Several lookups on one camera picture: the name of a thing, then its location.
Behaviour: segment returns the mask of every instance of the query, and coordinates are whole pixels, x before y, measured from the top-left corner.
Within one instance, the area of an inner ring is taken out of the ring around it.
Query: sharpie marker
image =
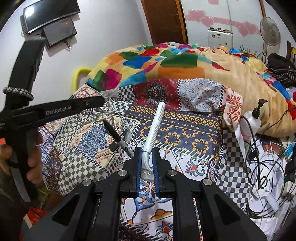
[[[106,130],[109,132],[109,134],[114,138],[114,140],[120,145],[123,149],[123,151],[130,157],[133,158],[133,152],[132,150],[128,147],[128,145],[122,140],[122,138],[118,135],[116,130],[109,124],[108,121],[103,120],[104,126]]]

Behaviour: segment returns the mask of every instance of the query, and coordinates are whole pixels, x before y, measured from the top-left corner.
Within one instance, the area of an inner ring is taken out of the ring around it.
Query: yellow handle
[[[73,75],[73,79],[72,79],[72,93],[74,94],[75,91],[78,89],[78,76],[81,73],[87,73],[89,74],[92,71],[92,68],[88,68],[88,67],[81,67],[78,68],[77,70],[75,70],[74,75]]]

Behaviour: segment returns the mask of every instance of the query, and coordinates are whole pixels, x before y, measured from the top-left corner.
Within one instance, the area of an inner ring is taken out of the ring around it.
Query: human hand
[[[36,144],[43,142],[42,135],[38,133],[36,138]],[[2,170],[10,175],[10,168],[6,162],[7,159],[10,159],[13,153],[13,149],[8,145],[0,146],[0,166]],[[32,183],[37,184],[42,181],[42,162],[41,162],[42,151],[39,146],[36,146],[31,156],[28,158],[28,165],[31,167],[31,170],[27,172],[27,179]]]

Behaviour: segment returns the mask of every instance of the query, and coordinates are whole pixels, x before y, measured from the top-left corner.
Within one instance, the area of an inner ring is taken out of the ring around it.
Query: power adapter
[[[294,175],[294,173],[289,173],[288,175],[285,176],[285,183],[286,182],[292,182],[294,183],[295,182],[295,179],[296,179],[296,176]]]
[[[296,194],[296,184],[291,181],[285,183],[282,196],[286,197],[289,194],[293,196]]]
[[[293,148],[293,155],[291,160],[287,163],[285,174],[294,173],[296,171],[296,148]]]

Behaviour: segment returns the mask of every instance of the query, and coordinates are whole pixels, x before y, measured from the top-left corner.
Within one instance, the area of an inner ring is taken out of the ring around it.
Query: white plastic bottle
[[[267,100],[259,99],[258,107],[256,107],[253,111],[247,111],[243,115],[249,121],[254,135],[257,133],[257,131],[259,130],[259,128],[261,126],[261,120],[259,118],[260,108],[266,102],[267,102]],[[244,118],[241,118],[239,124],[240,124],[240,129],[241,129],[241,133],[242,133],[242,137],[243,137],[244,141],[247,141],[247,142],[250,141],[252,138],[252,134],[251,134],[251,130],[250,130],[250,127],[249,127],[247,121]]]

